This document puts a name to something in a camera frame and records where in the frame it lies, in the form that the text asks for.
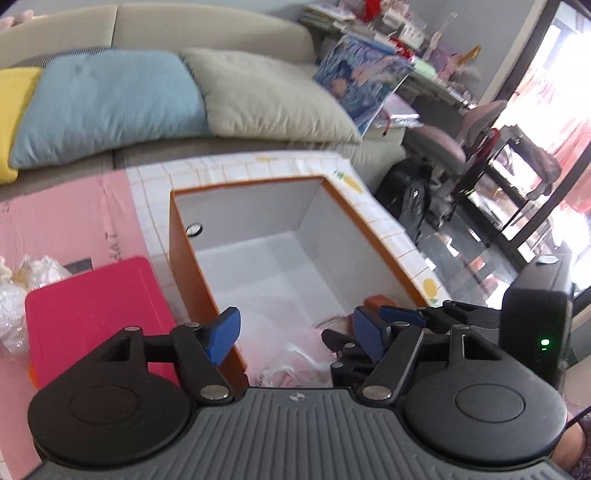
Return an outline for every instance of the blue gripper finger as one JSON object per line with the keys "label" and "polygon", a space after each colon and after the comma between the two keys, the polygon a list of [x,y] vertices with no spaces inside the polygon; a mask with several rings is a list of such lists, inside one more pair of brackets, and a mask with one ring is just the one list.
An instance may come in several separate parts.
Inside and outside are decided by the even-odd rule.
{"label": "blue gripper finger", "polygon": [[383,306],[379,310],[379,317],[389,325],[394,322],[407,322],[420,328],[427,327],[427,322],[416,310]]}
{"label": "blue gripper finger", "polygon": [[353,312],[353,331],[373,363],[378,363],[389,348],[390,328],[374,312],[357,307]]}
{"label": "blue gripper finger", "polygon": [[205,351],[212,363],[219,367],[240,335],[240,311],[228,307],[209,326],[211,334]]}

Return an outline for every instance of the pink floor mat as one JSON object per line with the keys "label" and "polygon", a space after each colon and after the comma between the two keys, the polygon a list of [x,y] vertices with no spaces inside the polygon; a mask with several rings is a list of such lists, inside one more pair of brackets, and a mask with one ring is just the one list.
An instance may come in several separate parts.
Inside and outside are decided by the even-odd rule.
{"label": "pink floor mat", "polygon": [[[148,257],[125,171],[0,203],[0,255],[15,268],[25,254],[63,265],[90,258],[94,268]],[[0,350],[0,391],[0,451],[20,480],[40,463],[27,426],[35,394],[27,359]]]}

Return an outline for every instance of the blue pillow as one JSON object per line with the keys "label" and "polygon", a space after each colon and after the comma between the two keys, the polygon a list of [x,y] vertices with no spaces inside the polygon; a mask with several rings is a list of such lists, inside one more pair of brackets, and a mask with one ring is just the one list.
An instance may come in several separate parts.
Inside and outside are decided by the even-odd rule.
{"label": "blue pillow", "polygon": [[63,57],[37,83],[9,165],[61,165],[126,145],[206,133],[203,98],[178,56],[114,50]]}

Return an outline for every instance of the black backpack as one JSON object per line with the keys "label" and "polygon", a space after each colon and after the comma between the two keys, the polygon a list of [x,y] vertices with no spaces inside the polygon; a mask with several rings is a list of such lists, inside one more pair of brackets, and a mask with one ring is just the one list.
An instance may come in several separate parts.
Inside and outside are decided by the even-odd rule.
{"label": "black backpack", "polygon": [[375,194],[376,200],[399,221],[415,244],[431,206],[432,173],[433,168],[425,161],[402,160],[390,169]]}

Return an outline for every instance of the yellow pillow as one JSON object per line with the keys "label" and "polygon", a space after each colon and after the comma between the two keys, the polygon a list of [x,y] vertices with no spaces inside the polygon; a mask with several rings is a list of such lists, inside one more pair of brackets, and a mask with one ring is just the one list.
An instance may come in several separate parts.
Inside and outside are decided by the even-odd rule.
{"label": "yellow pillow", "polygon": [[8,157],[41,72],[33,68],[0,70],[0,184],[17,179],[18,170],[8,166]]}

